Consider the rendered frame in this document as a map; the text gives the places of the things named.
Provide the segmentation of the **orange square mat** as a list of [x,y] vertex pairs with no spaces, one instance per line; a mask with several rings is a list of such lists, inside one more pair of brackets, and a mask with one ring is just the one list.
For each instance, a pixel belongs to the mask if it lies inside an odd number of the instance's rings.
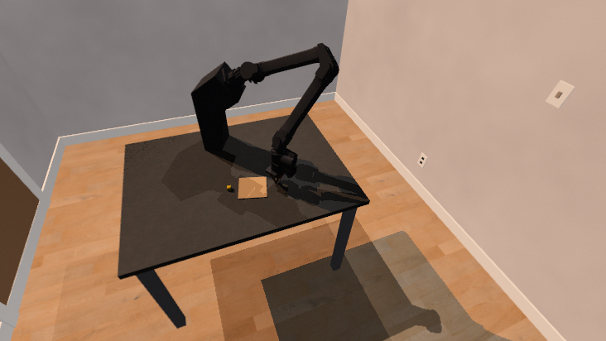
[[239,178],[238,199],[267,198],[267,177]]

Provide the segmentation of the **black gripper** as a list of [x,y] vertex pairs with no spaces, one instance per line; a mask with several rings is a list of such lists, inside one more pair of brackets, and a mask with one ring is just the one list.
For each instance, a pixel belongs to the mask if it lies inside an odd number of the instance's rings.
[[[285,173],[282,171],[282,172],[280,172],[279,174],[277,174],[277,173],[275,173],[274,171],[272,171],[272,163],[274,163],[274,164],[279,164],[279,163],[281,163],[281,162],[275,163],[275,162],[272,162],[272,161],[271,161],[271,165],[270,165],[268,168],[266,168],[266,173],[268,173],[268,174],[269,174],[269,175],[270,175],[270,176],[273,178],[274,182],[275,182],[275,183],[277,183],[277,182],[278,182],[278,180],[279,180],[279,179],[281,179]],[[275,177],[276,179],[275,179],[274,177]]]

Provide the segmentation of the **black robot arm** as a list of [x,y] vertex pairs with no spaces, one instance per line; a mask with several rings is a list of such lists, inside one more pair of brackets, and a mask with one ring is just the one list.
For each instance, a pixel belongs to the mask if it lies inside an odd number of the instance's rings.
[[338,64],[329,47],[320,43],[309,50],[303,50],[274,60],[262,61],[256,64],[244,62],[240,67],[230,72],[225,68],[222,69],[224,84],[242,93],[243,84],[247,80],[250,83],[257,84],[257,82],[263,81],[270,74],[314,63],[320,63],[320,67],[315,72],[312,83],[288,119],[281,125],[272,138],[271,161],[275,163],[281,162],[279,164],[272,163],[272,171],[277,174],[283,171],[288,178],[293,177],[296,173],[297,154],[287,149],[286,146],[290,143],[296,129],[313,107],[316,100],[339,73]]

